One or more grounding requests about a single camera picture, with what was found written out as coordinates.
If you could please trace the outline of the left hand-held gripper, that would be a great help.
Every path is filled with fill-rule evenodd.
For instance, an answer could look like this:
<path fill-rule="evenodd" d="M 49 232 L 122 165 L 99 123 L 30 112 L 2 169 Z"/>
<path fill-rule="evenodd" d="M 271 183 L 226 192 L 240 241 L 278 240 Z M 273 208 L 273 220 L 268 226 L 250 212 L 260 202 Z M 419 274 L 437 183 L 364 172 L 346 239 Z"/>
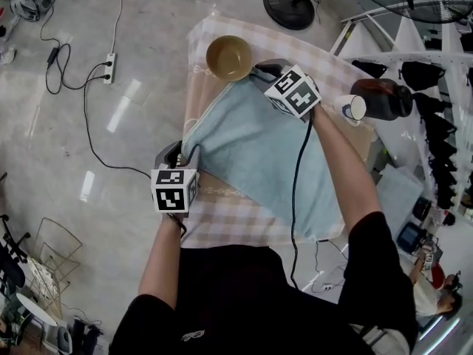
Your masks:
<path fill-rule="evenodd" d="M 171 168 L 164 162 L 177 162 L 181 153 L 182 141 L 171 143 L 161 150 L 155 161 L 159 162 L 152 170 L 151 193 L 154 209 L 161 214 L 181 214 L 188 217 L 191 205 L 198 193 L 200 174 L 197 165 Z M 200 147 L 194 146 L 187 162 L 198 162 Z"/>

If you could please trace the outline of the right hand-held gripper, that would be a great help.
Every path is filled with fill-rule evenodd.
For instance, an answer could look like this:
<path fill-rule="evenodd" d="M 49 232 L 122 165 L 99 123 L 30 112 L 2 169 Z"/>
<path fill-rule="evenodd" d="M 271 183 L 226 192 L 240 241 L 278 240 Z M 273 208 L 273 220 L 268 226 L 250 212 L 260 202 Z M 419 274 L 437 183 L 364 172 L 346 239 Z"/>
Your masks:
<path fill-rule="evenodd" d="M 262 73 L 252 72 L 251 82 L 280 112 L 306 121 L 306 115 L 321 102 L 315 83 L 299 65 L 292 66 L 285 59 L 271 59 L 256 64 L 255 68 Z"/>

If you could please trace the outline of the light blue towel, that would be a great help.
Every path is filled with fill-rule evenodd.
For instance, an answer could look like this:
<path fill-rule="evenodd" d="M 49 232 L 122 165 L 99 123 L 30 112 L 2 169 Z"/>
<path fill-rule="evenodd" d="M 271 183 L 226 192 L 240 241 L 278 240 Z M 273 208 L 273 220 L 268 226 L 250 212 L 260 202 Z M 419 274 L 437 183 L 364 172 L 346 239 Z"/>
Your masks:
<path fill-rule="evenodd" d="M 200 168 L 266 208 L 307 240 L 337 236 L 344 225 L 314 129 L 274 109 L 249 80 L 229 84 L 183 138 Z"/>

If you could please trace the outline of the person's left forearm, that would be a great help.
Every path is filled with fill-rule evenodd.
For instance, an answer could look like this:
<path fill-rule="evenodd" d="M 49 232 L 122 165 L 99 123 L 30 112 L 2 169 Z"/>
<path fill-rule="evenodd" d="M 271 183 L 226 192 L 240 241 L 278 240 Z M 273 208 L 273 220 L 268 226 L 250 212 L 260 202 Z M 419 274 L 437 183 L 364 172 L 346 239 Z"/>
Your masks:
<path fill-rule="evenodd" d="M 172 309 L 177 305 L 182 220 L 181 214 L 163 215 L 138 288 L 138 294 L 152 295 Z"/>

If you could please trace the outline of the person's right forearm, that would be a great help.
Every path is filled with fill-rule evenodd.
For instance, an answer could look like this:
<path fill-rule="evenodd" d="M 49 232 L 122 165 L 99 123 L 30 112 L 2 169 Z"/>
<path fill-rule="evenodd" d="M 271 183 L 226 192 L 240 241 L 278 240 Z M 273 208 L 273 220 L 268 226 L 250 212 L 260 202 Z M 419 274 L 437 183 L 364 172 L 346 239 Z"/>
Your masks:
<path fill-rule="evenodd" d="M 381 210 L 375 184 L 363 160 L 333 123 L 324 108 L 313 109 L 313 127 L 319 137 L 346 229 Z"/>

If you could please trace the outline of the brown bowl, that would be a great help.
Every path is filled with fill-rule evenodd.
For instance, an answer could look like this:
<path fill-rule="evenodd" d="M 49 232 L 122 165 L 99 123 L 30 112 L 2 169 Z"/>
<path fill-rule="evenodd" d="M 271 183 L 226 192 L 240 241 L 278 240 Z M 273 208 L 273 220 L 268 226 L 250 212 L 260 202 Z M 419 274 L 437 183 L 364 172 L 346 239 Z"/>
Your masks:
<path fill-rule="evenodd" d="M 229 82 L 242 80 L 253 68 L 250 45 L 235 35 L 214 39 L 208 46 L 205 59 L 215 77 Z"/>

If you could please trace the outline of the black wrist band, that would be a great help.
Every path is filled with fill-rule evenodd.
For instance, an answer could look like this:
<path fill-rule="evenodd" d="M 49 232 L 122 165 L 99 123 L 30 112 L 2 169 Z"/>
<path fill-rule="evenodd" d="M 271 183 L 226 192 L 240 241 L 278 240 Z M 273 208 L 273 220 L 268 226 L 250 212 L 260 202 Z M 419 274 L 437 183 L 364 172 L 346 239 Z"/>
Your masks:
<path fill-rule="evenodd" d="M 170 220 L 172 220 L 178 227 L 180 228 L 180 238 L 183 238 L 185 234 L 187 233 L 187 228 L 182 222 L 182 220 L 175 214 L 172 213 L 167 213 L 167 216 L 169 217 Z"/>

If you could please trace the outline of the beige checkered floral tablecloth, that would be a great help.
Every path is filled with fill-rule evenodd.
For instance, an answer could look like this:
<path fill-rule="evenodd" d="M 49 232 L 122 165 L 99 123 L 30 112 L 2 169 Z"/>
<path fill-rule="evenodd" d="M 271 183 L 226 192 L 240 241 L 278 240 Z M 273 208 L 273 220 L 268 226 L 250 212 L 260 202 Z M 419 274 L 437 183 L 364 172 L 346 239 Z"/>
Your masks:
<path fill-rule="evenodd" d="M 247 41 L 256 62 L 283 58 L 298 64 L 322 93 L 323 106 L 336 126 L 347 136 L 363 160 L 375 138 L 372 122 L 349 124 L 333 108 L 333 99 L 349 92 L 365 73 L 322 48 L 283 32 L 245 21 L 210 15 L 188 34 L 188 84 L 183 132 L 188 134 L 204 116 L 227 82 L 211 74 L 205 55 L 210 43 L 221 36 L 239 36 Z M 244 244 L 271 246 L 288 244 L 290 228 L 266 208 L 207 172 L 200 173 L 200 190 L 186 221 L 188 248 Z"/>

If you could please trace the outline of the white mug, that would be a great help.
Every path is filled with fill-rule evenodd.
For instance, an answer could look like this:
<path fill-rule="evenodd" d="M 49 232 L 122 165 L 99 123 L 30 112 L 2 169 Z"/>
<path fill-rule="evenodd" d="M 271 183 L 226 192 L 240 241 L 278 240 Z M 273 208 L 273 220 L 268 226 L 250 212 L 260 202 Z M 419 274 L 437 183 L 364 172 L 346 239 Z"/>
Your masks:
<path fill-rule="evenodd" d="M 367 111 L 360 95 L 341 95 L 334 100 L 333 107 L 352 126 L 358 126 Z"/>

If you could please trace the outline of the white power strip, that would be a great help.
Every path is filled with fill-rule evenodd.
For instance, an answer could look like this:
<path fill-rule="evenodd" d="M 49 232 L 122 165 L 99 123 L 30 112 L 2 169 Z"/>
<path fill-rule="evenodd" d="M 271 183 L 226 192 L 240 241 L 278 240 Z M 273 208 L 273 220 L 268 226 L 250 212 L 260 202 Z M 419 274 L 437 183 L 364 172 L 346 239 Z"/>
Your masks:
<path fill-rule="evenodd" d="M 112 84 L 115 77 L 115 64 L 116 64 L 116 53 L 110 53 L 106 57 L 106 64 L 104 69 L 104 80 L 105 84 Z"/>

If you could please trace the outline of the dark grey thermos jug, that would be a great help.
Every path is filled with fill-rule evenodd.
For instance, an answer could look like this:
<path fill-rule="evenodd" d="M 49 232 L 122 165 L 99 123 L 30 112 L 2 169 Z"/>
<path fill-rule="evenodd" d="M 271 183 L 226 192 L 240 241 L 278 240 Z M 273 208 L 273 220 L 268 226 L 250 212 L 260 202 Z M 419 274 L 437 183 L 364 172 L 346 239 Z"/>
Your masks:
<path fill-rule="evenodd" d="M 413 108 L 410 90 L 388 78 L 364 78 L 351 87 L 352 95 L 364 99 L 368 118 L 394 121 L 409 116 Z"/>

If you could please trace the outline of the person's black shirt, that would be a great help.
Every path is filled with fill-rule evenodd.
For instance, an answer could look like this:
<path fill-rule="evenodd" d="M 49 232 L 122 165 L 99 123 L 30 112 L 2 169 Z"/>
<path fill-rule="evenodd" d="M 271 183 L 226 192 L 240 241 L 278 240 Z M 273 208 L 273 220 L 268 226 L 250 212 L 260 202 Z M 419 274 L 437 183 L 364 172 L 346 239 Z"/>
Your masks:
<path fill-rule="evenodd" d="M 373 212 L 350 232 L 338 302 L 291 287 L 268 247 L 185 248 L 177 305 L 135 297 L 109 355 L 375 355 L 369 330 L 418 337 L 413 287 L 385 216 Z"/>

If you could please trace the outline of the pale folded cloth pile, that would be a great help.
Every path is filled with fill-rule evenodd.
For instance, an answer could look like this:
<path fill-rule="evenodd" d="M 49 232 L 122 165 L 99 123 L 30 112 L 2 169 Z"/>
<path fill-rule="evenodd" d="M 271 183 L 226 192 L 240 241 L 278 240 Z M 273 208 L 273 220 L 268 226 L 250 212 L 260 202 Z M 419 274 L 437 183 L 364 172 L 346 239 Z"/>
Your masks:
<path fill-rule="evenodd" d="M 411 216 L 423 184 L 405 169 L 387 164 L 376 189 L 389 229 L 396 234 Z"/>

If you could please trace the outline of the black cooking pot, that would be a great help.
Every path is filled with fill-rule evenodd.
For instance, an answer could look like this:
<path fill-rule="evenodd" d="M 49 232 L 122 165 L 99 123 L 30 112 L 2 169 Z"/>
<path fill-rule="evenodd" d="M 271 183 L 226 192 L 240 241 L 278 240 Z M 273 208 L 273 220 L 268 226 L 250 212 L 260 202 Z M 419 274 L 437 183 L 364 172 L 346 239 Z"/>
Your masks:
<path fill-rule="evenodd" d="M 412 215 L 419 221 L 423 222 L 427 218 L 429 211 L 432 207 L 432 201 L 425 198 L 419 197 L 413 207 Z"/>

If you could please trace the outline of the white round side table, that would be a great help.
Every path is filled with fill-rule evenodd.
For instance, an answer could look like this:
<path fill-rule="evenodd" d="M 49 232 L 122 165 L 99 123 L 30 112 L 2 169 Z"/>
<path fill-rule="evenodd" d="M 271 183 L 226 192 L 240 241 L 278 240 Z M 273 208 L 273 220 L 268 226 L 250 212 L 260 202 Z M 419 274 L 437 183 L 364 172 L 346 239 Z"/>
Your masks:
<path fill-rule="evenodd" d="M 18 301 L 37 319 L 50 326 L 57 326 L 56 320 L 50 316 L 43 308 L 41 308 L 36 302 L 31 300 L 29 297 L 21 293 L 16 293 Z"/>

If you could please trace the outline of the blue cooking pot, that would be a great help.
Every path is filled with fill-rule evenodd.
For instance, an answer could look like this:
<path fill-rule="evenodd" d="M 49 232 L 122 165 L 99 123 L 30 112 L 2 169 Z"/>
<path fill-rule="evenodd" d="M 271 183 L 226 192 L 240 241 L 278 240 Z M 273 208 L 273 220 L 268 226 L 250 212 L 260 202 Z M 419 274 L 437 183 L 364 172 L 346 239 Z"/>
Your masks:
<path fill-rule="evenodd" d="M 407 223 L 398 235 L 397 244 L 402 251 L 412 254 L 417 251 L 424 237 L 423 229 L 414 223 Z"/>

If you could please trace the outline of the grey waist bag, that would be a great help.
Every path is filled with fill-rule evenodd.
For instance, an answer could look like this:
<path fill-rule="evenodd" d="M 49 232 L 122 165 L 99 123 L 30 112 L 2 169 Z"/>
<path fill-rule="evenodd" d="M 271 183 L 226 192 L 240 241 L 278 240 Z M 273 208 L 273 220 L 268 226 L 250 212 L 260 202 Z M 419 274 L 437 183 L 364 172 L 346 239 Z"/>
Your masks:
<path fill-rule="evenodd" d="M 377 325 L 351 324 L 375 355 L 411 355 L 406 337 L 397 330 Z"/>

